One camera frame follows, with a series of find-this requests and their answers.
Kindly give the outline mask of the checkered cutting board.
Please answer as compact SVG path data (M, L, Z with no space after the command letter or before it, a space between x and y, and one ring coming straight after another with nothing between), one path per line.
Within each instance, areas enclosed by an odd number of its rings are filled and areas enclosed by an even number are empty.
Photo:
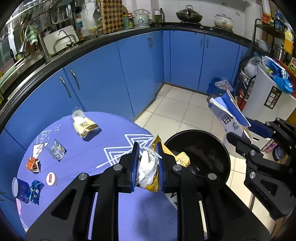
M99 2L102 32L110 34L123 30L122 0L102 0Z

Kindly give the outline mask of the yellow crushed carton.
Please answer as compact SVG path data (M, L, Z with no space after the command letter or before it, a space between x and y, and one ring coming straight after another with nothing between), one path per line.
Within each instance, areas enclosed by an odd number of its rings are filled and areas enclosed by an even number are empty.
M157 142L161 142L159 137L156 137L150 149L156 151ZM190 164L189 157L184 153L180 153L177 156L174 155L164 144L162 144L164 152L164 170L165 170L165 190L163 193L177 192L180 180L179 173L183 168L187 168Z

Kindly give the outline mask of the gold white snack bag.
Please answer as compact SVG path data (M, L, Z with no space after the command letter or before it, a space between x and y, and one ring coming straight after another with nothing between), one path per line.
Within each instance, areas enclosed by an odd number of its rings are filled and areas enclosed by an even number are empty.
M98 124L86 116L75 116L73 118L73 125L76 133L82 138L100 129Z

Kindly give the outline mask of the black round trash bin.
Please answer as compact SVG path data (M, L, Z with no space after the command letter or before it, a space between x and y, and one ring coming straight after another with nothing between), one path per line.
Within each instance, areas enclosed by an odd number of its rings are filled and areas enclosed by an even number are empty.
M229 153L220 139L203 130L185 130L171 136L165 146L174 154L184 152L190 159L189 168L197 175L214 173L227 182L231 161Z

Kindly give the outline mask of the blue paper cup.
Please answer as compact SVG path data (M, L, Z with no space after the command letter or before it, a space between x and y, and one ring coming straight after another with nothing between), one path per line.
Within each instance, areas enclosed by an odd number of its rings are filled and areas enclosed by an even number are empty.
M23 203L28 204L30 202L30 186L28 182L14 177L11 182L11 192L16 199Z

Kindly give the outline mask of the blue white milk carton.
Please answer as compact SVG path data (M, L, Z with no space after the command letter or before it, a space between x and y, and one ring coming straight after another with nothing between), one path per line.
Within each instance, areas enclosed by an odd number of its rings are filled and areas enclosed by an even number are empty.
M234 133L245 140L251 141L251 135L248 130L251 124L238 108L229 90L226 90L222 96L211 97L208 107L227 133Z

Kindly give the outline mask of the white air purifier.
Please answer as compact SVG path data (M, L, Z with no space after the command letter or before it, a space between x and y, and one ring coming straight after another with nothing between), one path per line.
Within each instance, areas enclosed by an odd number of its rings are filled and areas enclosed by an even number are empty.
M273 79L258 67L251 94L242 110L243 115L265 123L276 118L287 120L294 109L295 98L282 92Z

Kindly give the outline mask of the blue foil candy wrapper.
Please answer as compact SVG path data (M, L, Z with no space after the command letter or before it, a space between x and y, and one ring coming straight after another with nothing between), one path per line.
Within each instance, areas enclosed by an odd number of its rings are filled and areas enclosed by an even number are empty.
M29 201L39 205L41 190L44 184L39 180L34 180L30 185Z

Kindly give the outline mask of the blue plastic snack bag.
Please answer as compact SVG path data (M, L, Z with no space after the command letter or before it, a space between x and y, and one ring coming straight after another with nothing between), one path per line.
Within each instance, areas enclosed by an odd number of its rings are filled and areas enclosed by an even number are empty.
M279 89L287 94L292 94L293 84L290 81L288 72L269 56L264 56L262 63L267 67L268 75L270 75Z

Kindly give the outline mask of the blue kitchen cabinets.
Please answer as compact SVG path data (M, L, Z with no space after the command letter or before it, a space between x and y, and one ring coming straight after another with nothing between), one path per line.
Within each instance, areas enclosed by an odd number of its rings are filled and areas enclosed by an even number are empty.
M51 62L29 79L1 115L1 190L9 185L33 140L80 107L128 120L137 117L163 83L206 92L214 77L234 80L247 51L238 40L184 30L157 30L96 40Z

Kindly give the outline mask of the orange white crumpled carton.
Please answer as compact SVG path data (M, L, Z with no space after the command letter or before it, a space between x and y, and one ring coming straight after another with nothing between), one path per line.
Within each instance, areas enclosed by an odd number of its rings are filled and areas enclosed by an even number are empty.
M39 173L40 172L39 162L40 162L39 159L34 158L34 157L30 157L28 159L28 163L26 165L26 168L33 173Z

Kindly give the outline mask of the black wok with lid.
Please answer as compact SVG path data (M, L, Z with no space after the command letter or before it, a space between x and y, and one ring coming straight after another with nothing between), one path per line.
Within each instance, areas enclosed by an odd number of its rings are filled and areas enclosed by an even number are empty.
M203 16L193 10L193 6L190 4L187 4L185 9L176 12L176 15L180 21L188 23L198 24L203 19Z

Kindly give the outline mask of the grey bin blue bag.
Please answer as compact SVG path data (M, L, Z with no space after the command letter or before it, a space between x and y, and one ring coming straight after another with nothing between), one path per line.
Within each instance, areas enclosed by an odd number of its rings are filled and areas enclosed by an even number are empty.
M231 94L234 93L234 88L230 82L225 77L214 77L208 85L207 94L222 96L227 90L229 90Z

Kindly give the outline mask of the silver foil blister pack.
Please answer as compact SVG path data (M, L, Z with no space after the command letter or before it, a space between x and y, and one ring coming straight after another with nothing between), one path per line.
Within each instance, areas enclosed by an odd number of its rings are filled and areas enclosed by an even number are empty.
M62 146L62 144L57 140L54 140L53 145L50 148L47 148L47 151L49 152L50 156L58 162L60 162L63 159L67 152L67 150Z

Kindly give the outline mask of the white tissue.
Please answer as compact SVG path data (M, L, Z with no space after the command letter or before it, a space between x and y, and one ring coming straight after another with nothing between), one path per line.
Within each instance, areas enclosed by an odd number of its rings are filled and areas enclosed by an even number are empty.
M159 161L162 157L150 148L145 148L139 161L136 185L150 192L158 192L159 184Z

